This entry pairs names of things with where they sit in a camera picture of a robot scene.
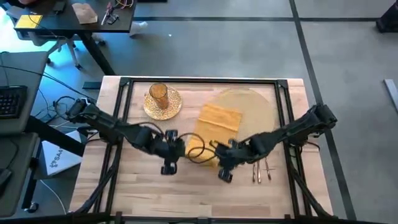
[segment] silverware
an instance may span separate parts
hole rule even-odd
[[[268,161],[267,158],[264,159],[265,163],[266,163],[266,170],[267,170],[267,175],[268,175],[268,179],[271,180],[271,172],[269,171],[269,166],[268,166]]]
[[[256,163],[253,164],[252,181],[253,183],[256,182]]]
[[[261,184],[261,170],[260,170],[260,161],[257,161],[257,182]]]

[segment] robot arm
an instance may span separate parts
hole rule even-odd
[[[117,144],[123,138],[136,149],[154,154],[164,159],[162,175],[174,175],[177,172],[177,161],[185,155],[182,139],[177,139],[177,130],[156,131],[140,124],[128,124],[101,111],[87,99],[76,100],[66,113],[70,122],[87,123],[98,130],[101,139]]]
[[[273,132],[264,132],[236,142],[230,140],[232,147],[218,144],[216,154],[219,155],[221,170],[218,177],[226,182],[232,181],[230,171],[239,164],[252,164],[266,156],[276,144],[287,141],[293,146],[303,146],[308,135],[317,137],[335,126],[337,119],[327,105],[312,106],[301,118]]]
[[[87,99],[76,100],[66,113],[73,123],[87,123],[97,129],[99,136],[105,141],[116,144],[123,138],[136,149],[154,154],[164,159],[161,174],[174,175],[177,172],[177,161],[185,156],[184,141],[177,137],[177,130],[154,130],[139,124],[128,124],[101,111]],[[312,106],[301,118],[273,132],[255,134],[241,142],[230,140],[231,147],[218,143],[214,146],[221,167],[218,177],[225,182],[232,181],[230,173],[239,164],[252,164],[266,156],[276,144],[287,141],[294,146],[303,146],[308,135],[321,135],[326,129],[335,126],[337,119],[327,105]]]

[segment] concrete floor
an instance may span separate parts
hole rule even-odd
[[[296,0],[300,17],[379,17],[395,0]],[[136,16],[146,17],[292,17],[288,0],[169,0],[167,4],[139,4]],[[303,78],[310,103],[311,82],[294,22],[149,21],[135,39],[127,34],[102,34],[102,48],[121,75]],[[398,175],[398,115],[382,80],[398,82],[398,34],[379,34],[374,22],[301,22],[323,101],[339,119],[333,130],[340,160],[358,220],[396,223]],[[0,51],[47,50],[17,39],[12,24],[0,11]],[[46,72],[75,88],[101,80],[100,68],[81,42],[78,71],[66,48],[50,56]],[[41,86],[48,100],[75,96],[50,80]],[[98,92],[88,92],[95,97]],[[34,113],[44,106],[37,97]],[[322,162],[335,215],[345,217],[340,191],[325,140]],[[65,205],[72,196],[78,168],[63,178],[46,180]],[[34,214],[62,212],[57,199],[38,184]]]

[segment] computer keyboard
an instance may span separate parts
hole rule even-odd
[[[26,94],[26,86],[0,86],[0,119],[19,118]]]

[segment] office chair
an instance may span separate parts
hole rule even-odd
[[[24,14],[24,10],[20,7],[17,6],[11,6],[7,11],[6,14],[11,17],[12,22],[14,25],[18,21],[21,15]],[[31,40],[35,46],[43,46],[45,43],[51,40],[55,40],[56,43],[54,46],[51,47],[51,49],[48,51],[49,55],[58,50],[61,51],[61,48],[64,44],[68,46],[70,55],[72,56],[73,63],[75,64],[75,67],[77,69],[81,69],[82,66],[79,64],[79,61],[76,58],[75,54],[75,47],[76,45],[74,44],[74,36],[72,38],[66,38],[66,37],[56,37],[54,35],[37,35],[35,32],[17,32],[18,39],[20,40]],[[105,41],[101,39],[98,35],[93,34],[93,39],[98,42],[98,45],[104,45]]]

